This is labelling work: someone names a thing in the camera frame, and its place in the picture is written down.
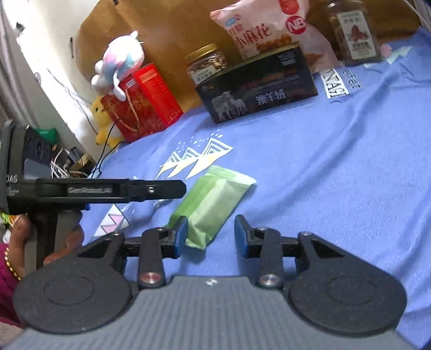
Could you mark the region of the left hand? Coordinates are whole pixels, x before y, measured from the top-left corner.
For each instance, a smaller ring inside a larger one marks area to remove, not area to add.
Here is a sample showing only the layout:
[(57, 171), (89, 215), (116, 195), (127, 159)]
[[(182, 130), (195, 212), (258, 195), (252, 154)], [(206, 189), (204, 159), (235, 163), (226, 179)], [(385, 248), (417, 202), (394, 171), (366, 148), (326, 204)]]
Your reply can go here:
[[(12, 269), (22, 279), (26, 275), (25, 264), (25, 245), (32, 234), (32, 224), (26, 215), (21, 215), (15, 221), (12, 227), (9, 240), (9, 251), (7, 253), (8, 262)], [(60, 259), (67, 254), (76, 251), (82, 246), (85, 235), (80, 225), (77, 225), (73, 231), (67, 235), (66, 246), (54, 253), (48, 255), (43, 264), (47, 265), (57, 259)]]

